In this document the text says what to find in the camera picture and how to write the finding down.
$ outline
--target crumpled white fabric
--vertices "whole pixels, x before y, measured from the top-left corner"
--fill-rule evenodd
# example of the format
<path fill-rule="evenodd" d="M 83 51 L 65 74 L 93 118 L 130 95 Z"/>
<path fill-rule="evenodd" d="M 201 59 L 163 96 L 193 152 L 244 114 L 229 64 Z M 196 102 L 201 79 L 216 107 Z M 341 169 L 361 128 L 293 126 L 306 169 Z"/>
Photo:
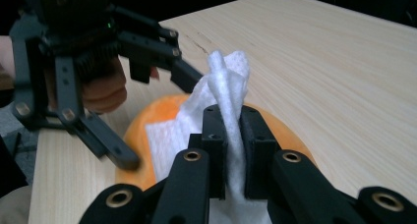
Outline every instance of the crumpled white fabric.
<path fill-rule="evenodd" d="M 245 154 L 238 120 L 247 93 L 250 68 L 243 51 L 208 56 L 210 72 L 195 86 L 174 120 L 146 125 L 156 180 L 166 178 L 175 155 L 200 134 L 204 109 L 218 104 L 228 137 L 226 199 L 211 199 L 209 223 L 271 223 L 267 202 L 244 198 Z"/>

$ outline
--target orange round object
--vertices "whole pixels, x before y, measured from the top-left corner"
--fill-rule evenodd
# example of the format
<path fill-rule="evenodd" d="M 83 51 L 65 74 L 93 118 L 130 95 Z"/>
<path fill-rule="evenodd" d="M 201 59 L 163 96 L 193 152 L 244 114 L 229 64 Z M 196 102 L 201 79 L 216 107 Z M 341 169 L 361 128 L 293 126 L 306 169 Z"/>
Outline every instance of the orange round object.
<path fill-rule="evenodd" d="M 139 155 L 140 165 L 134 171 L 116 168 L 116 183 L 135 185 L 143 191 L 156 183 L 145 125 L 175 119 L 181 104 L 188 97 L 189 94 L 163 96 L 147 106 L 133 120 L 125 134 L 124 141 Z M 254 104 L 245 103 L 245 105 L 257 109 L 262 114 L 269 129 L 283 149 L 302 152 L 314 162 L 313 155 L 306 145 L 280 120 Z"/>

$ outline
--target wood grain surface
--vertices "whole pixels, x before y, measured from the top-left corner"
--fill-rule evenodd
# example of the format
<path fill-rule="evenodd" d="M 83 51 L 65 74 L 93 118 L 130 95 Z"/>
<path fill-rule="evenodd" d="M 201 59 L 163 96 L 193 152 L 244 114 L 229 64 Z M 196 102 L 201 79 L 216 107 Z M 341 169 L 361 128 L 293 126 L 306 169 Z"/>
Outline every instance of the wood grain surface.
<path fill-rule="evenodd" d="M 417 29 L 314 0 L 239 0 L 161 24 L 203 73 L 211 51 L 245 51 L 246 101 L 287 125 L 337 189 L 383 186 L 417 203 Z M 181 92 L 163 71 L 127 87 L 126 103 L 101 116 L 121 137 L 146 105 Z M 77 138 L 43 130 L 30 223 L 77 223 L 114 170 Z"/>

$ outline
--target wooden table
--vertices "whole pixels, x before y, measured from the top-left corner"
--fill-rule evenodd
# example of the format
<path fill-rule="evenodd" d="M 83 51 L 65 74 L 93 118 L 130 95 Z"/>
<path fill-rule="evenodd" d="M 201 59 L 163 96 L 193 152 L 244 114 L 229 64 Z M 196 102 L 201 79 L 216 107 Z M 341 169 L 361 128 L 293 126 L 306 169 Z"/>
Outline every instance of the wooden table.
<path fill-rule="evenodd" d="M 314 0 L 239 0 L 161 24 L 203 73 L 211 51 L 245 51 L 246 100 L 298 135 L 336 188 L 383 186 L 417 203 L 417 29 Z M 103 116 L 121 137 L 146 105 L 181 92 L 164 72 L 127 87 L 126 103 Z M 114 174 L 77 138 L 43 130 L 30 223 L 78 223 Z"/>

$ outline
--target gray floor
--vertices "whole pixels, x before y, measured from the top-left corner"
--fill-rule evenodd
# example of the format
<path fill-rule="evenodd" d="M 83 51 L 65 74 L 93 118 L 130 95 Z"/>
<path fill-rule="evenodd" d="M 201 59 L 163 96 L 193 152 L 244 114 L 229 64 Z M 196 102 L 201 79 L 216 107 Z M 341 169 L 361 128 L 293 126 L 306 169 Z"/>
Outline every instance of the gray floor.
<path fill-rule="evenodd" d="M 34 162 L 36 159 L 38 131 L 30 132 L 11 113 L 12 105 L 0 108 L 0 135 L 7 142 L 9 151 L 14 155 L 16 163 L 27 177 L 27 182 L 33 182 Z"/>

